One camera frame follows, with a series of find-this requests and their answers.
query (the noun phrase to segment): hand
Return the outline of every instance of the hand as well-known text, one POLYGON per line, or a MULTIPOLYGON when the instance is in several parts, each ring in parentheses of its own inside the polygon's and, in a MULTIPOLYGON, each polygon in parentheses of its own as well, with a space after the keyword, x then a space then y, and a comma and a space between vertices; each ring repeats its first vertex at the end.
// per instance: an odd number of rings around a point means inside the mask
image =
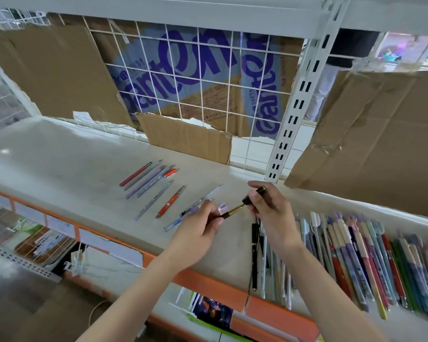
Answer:
POLYGON ((214 203, 204 201, 196 213, 184 219, 161 256, 176 273, 194 265, 211 247, 223 221, 214 203))
POLYGON ((248 185, 253 188, 266 187, 263 197, 255 190, 249 191, 252 204, 247 208, 254 217, 262 220, 273 251, 284 258, 290 247, 302 243, 290 202, 272 183, 249 181, 248 185))

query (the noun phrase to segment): floor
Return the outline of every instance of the floor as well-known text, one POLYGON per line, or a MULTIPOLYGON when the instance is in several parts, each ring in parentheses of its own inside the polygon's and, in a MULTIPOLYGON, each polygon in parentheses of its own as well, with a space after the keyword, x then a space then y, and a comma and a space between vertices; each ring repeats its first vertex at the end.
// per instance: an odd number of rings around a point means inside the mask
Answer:
MULTIPOLYGON (((0 258, 0 342, 74 342, 103 298, 72 282, 56 284, 0 258)), ((101 305, 95 321, 109 306, 101 305)), ((185 342, 149 324, 136 342, 185 342)))

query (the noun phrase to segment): person's leg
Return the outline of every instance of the person's leg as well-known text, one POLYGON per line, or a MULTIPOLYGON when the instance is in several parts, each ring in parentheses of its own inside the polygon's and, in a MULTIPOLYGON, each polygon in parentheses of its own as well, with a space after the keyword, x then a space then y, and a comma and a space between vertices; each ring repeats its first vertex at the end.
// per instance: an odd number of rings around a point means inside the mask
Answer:
POLYGON ((336 74, 343 68, 331 65, 325 65, 320 74, 319 82, 317 83, 314 95, 309 102, 308 110, 306 111, 305 120, 314 121, 320 112, 320 107, 330 92, 331 87, 336 79, 336 74))

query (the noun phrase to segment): torn cardboard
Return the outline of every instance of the torn cardboard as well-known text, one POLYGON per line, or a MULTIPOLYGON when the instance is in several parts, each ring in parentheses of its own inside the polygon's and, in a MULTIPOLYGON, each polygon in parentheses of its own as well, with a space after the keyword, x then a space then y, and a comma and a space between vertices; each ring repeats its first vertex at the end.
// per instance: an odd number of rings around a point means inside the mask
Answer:
MULTIPOLYGON (((85 25, 82 16, 49 14, 48 18, 55 25, 85 25)), ((174 118, 204 120, 215 129, 228 131, 239 137, 250 137, 251 133, 253 137, 276 137, 280 125, 278 122, 282 121, 288 95, 273 91, 291 91, 298 57, 268 53, 265 62, 265 52, 253 50, 266 50, 267 35, 243 33, 241 37, 239 32, 235 32, 233 46, 242 46, 242 51, 233 49, 230 55, 229 48, 210 45, 228 47, 231 31, 200 28, 198 34, 197 28, 168 25, 170 40, 187 42, 172 42, 168 48, 167 42, 158 40, 166 38, 165 25, 138 22, 141 35, 155 38, 140 40, 126 35, 138 34, 133 21, 114 19, 110 24, 105 18, 85 17, 85 20, 92 30, 111 32, 113 29, 116 33, 113 35, 93 32, 92 35, 103 61, 115 65, 107 67, 133 120, 140 112, 160 111, 162 115, 174 118), (200 50, 196 43, 198 35, 200 43, 206 43, 200 45, 200 50), (177 85, 171 75, 170 51, 177 85), (126 71, 125 68, 117 67, 124 64, 136 70, 126 71), (152 74, 147 71, 149 68, 154 71, 152 74), (203 81, 190 79, 199 79, 200 70, 203 81), (234 86, 229 90, 226 85, 228 81, 250 88, 234 86), (260 101, 257 102, 259 87, 269 91, 262 91, 260 101), (228 120, 224 113, 227 110, 235 113, 229 114, 228 120), (252 116, 255 114, 265 121, 254 122, 252 116)), ((272 36, 269 51, 299 55, 302 43, 303 39, 299 38, 272 36)))
POLYGON ((428 72, 341 75, 285 185, 428 217, 428 72))
POLYGON ((0 32, 0 67, 41 114, 133 126, 89 32, 80 26, 30 26, 0 32))
POLYGON ((161 148, 228 164, 232 135, 152 113, 138 115, 149 143, 161 148))

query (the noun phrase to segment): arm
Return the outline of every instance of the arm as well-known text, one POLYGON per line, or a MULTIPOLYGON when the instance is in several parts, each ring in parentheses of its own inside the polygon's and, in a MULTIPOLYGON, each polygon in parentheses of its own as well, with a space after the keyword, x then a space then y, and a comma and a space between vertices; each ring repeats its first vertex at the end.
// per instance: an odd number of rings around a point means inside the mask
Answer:
POLYGON ((248 208, 263 221, 273 251, 288 267, 325 341, 387 341, 304 247, 290 202, 271 183, 249 185, 267 188, 264 198, 249 192, 248 208))
POLYGON ((223 222, 211 201, 188 216, 168 247, 78 339, 78 342, 132 342, 173 278, 197 263, 211 247, 223 222))

